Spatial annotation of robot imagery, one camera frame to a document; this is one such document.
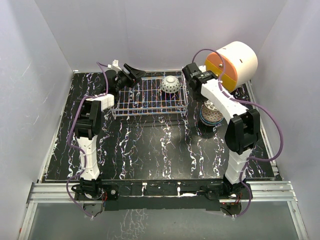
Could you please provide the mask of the white wire dish rack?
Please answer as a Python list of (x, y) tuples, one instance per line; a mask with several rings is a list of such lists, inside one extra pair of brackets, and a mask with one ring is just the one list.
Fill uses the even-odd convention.
[[(176, 77), (180, 89), (175, 93), (161, 90), (161, 82), (167, 77)], [(181, 71), (149, 71), (133, 88), (125, 87), (111, 109), (114, 119), (140, 115), (187, 114), (188, 97), (186, 80)]]

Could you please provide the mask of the white diamond pattern bowl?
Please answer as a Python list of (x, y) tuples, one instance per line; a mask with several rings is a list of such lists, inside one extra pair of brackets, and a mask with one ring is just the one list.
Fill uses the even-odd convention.
[(161, 80), (160, 89), (167, 94), (176, 93), (181, 87), (179, 79), (175, 76), (169, 75)]

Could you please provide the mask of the pink floral bowl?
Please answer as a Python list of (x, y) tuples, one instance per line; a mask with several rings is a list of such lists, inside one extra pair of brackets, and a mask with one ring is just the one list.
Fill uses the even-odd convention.
[(206, 100), (204, 102), (204, 106), (206, 108), (208, 108), (210, 111), (218, 111), (218, 109), (216, 108), (216, 106), (210, 101), (210, 100)]

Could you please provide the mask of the beige patterned bowl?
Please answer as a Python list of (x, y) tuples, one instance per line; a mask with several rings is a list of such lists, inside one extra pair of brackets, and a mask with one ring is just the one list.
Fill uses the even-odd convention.
[(200, 114), (210, 122), (217, 122), (218, 120), (224, 118), (219, 111), (211, 111), (204, 105), (201, 107)]

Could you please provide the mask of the green leaf bowl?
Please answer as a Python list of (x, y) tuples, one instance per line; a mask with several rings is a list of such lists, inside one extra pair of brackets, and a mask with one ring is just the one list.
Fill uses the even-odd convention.
[(215, 126), (215, 125), (221, 123), (224, 120), (224, 118), (222, 118), (222, 119), (220, 119), (218, 121), (208, 121), (203, 117), (202, 114), (199, 115), (199, 118), (200, 118), (201, 122), (206, 126)]

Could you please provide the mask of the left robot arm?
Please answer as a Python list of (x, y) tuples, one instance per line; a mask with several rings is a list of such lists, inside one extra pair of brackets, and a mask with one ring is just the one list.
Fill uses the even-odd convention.
[(102, 113), (112, 108), (120, 97), (120, 91), (124, 88), (135, 87), (143, 77), (144, 70), (139, 70), (128, 64), (119, 67), (119, 61), (113, 60), (112, 64), (97, 63), (100, 68), (107, 70), (102, 74), (105, 87), (97, 95), (85, 96), (79, 103), (78, 110), (72, 123), (68, 144), (75, 137), (77, 145), (74, 147), (80, 152), (82, 170), (79, 175), (80, 184), (74, 191), (93, 200), (103, 195), (103, 187), (100, 185), (100, 170), (97, 160), (97, 137), (102, 129)]

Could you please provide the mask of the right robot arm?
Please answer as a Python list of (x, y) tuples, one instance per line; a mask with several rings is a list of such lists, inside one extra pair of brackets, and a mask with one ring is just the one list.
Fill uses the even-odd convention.
[(220, 76), (212, 71), (202, 72), (196, 63), (186, 65), (182, 72), (193, 93), (200, 100), (208, 100), (227, 122), (224, 141), (229, 149), (228, 166), (223, 182), (209, 190), (208, 197), (235, 198), (246, 187), (245, 170), (260, 132), (260, 114), (237, 102), (222, 86)]

